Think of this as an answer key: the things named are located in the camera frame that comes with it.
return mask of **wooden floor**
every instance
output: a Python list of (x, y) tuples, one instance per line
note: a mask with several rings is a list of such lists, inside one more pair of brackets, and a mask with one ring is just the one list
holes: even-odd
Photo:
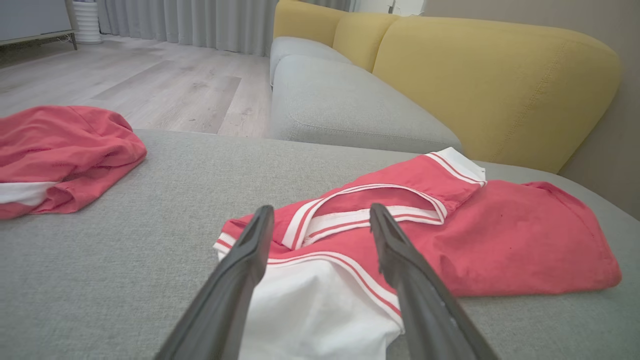
[(133, 128), (264, 137), (271, 111), (269, 59), (155, 40), (103, 35), (0, 54), (0, 117), (45, 104), (122, 114)]

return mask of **sofa cushion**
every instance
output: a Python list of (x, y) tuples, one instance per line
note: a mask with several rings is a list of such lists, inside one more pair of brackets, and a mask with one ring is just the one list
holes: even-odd
[(347, 13), (335, 28), (332, 47), (354, 65), (371, 72), (380, 42), (397, 19), (400, 16), (388, 13)]
[(558, 172), (611, 103), (621, 66), (571, 30), (406, 16), (372, 73), (452, 129), (467, 156)]
[(460, 141), (425, 109), (355, 65), (309, 56), (280, 60), (270, 136), (281, 140), (404, 152)]
[[(136, 130), (147, 159), (72, 214), (0, 222), (4, 358), (151, 358), (217, 263), (226, 220), (313, 198), (414, 154)], [(640, 222), (573, 181), (479, 163), (488, 179), (549, 181), (595, 212), (623, 272), (590, 293), (462, 299), (502, 359), (640, 353)], [(387, 359), (408, 359), (399, 339)]]
[(307, 55), (341, 63), (351, 63), (344, 55), (321, 42), (305, 38), (278, 37), (275, 38), (271, 44), (271, 55), (269, 57), (269, 78), (271, 85), (273, 85), (273, 76), (275, 75), (276, 67), (280, 60), (285, 56), (294, 54)]

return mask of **gray fabric upholstery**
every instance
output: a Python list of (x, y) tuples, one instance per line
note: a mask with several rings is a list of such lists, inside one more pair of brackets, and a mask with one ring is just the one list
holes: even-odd
[(418, 153), (462, 148), (425, 109), (355, 65), (287, 56), (272, 99), (271, 138)]
[(307, 55), (341, 63), (351, 63), (344, 55), (321, 42), (305, 38), (277, 37), (273, 39), (269, 56), (269, 78), (272, 86), (278, 63), (288, 55)]
[[(412, 154), (138, 130), (148, 158), (73, 214), (0, 223), (3, 358), (151, 358), (216, 265), (227, 219), (315, 197)], [(550, 181), (590, 206), (623, 272), (616, 288), (463, 299), (503, 359), (640, 354), (640, 222), (557, 175), (481, 163), (490, 179)], [(407, 359), (400, 339), (389, 359)]]

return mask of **red fabric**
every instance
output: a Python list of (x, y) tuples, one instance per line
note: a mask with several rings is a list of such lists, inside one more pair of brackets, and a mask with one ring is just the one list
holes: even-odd
[[(549, 183), (471, 184), (454, 177), (432, 158), (418, 156), (359, 177), (320, 199), (373, 183), (407, 186), (445, 205), (448, 215), (443, 225), (399, 224), (454, 295), (559, 294), (601, 290), (621, 281), (618, 263), (593, 212)], [(337, 252), (355, 260), (376, 283), (394, 293), (378, 273), (378, 256), (368, 227), (332, 234), (300, 249), (283, 245), (292, 218), (309, 202), (275, 211), (269, 258), (313, 258), (313, 253)], [(374, 202), (434, 208), (412, 192), (382, 188), (339, 195), (323, 204), (314, 217), (367, 209)], [(251, 217), (228, 221), (223, 232), (238, 239)], [(232, 245), (228, 239), (223, 242), (219, 240), (216, 248), (225, 250)]]
[(146, 155), (126, 120), (104, 109), (39, 106), (0, 119), (0, 183), (58, 182), (37, 206), (0, 204), (0, 218), (77, 211)]

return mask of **yellow sofa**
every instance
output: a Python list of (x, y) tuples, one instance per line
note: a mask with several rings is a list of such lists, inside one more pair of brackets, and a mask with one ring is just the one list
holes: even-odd
[(620, 83), (613, 50), (565, 29), (280, 0), (273, 36), (333, 47), (443, 122), (469, 158), (553, 173)]

